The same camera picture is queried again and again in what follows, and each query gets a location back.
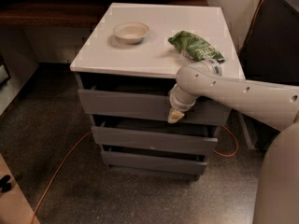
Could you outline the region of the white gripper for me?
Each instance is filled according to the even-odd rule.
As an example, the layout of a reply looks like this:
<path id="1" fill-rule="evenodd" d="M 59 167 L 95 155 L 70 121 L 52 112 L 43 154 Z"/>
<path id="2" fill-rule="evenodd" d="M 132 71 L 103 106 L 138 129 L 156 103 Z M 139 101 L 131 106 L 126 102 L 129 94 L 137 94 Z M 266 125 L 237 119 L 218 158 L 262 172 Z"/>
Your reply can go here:
<path id="1" fill-rule="evenodd" d="M 176 84 L 169 92 L 169 101 L 172 108 L 169 110 L 167 121 L 170 124 L 180 121 L 185 116 L 183 112 L 189 111 L 198 98 L 199 96 L 187 93 Z"/>

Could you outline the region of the tan robot base corner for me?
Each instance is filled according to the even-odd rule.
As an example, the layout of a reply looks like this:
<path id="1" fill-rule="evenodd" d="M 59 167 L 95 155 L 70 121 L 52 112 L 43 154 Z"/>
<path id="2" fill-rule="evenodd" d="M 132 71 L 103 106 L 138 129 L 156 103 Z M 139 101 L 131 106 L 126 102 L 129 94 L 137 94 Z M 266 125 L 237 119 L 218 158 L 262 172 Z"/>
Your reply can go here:
<path id="1" fill-rule="evenodd" d="M 0 193 L 0 224 L 40 224 L 20 186 L 0 154 L 0 178 L 9 175 L 11 190 Z"/>

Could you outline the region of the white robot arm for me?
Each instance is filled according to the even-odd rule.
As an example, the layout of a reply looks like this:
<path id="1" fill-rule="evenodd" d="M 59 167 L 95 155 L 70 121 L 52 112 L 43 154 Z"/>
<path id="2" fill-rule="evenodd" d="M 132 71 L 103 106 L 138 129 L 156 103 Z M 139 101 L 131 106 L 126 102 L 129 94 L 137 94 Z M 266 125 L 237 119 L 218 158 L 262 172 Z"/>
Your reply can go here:
<path id="1" fill-rule="evenodd" d="M 279 131 L 263 158 L 253 224 L 299 224 L 299 87 L 224 77 L 213 60 L 179 68 L 168 121 L 198 97 L 231 107 Z"/>

